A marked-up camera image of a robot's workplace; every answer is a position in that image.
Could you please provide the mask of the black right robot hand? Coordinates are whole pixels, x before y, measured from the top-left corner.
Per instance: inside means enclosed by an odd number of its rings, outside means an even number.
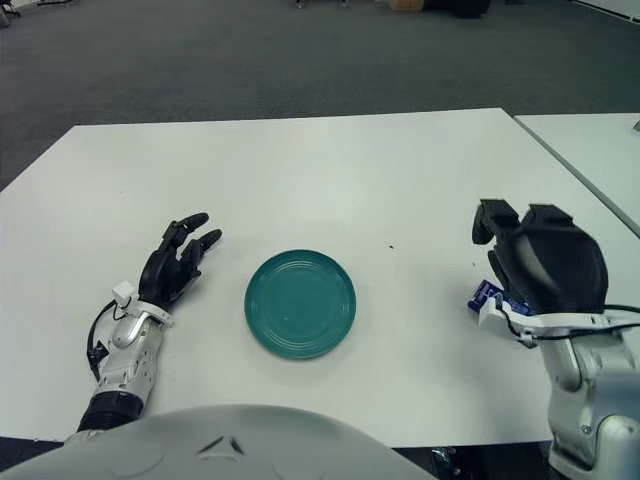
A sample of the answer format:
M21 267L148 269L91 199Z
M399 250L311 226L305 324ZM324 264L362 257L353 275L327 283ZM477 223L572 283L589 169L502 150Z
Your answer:
M533 314L602 313L609 286L598 243L552 204L523 217L503 199L482 199L472 242L495 245L489 263L504 291Z

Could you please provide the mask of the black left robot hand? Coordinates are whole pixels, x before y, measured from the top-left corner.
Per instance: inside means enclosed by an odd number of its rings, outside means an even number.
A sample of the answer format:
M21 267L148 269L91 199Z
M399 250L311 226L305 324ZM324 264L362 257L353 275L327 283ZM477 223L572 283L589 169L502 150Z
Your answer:
M222 237L214 229L183 246L187 237L209 220L205 212L171 221L161 243L148 258L139 280L138 294L146 302L169 311L186 288L201 275L199 264L205 253Z

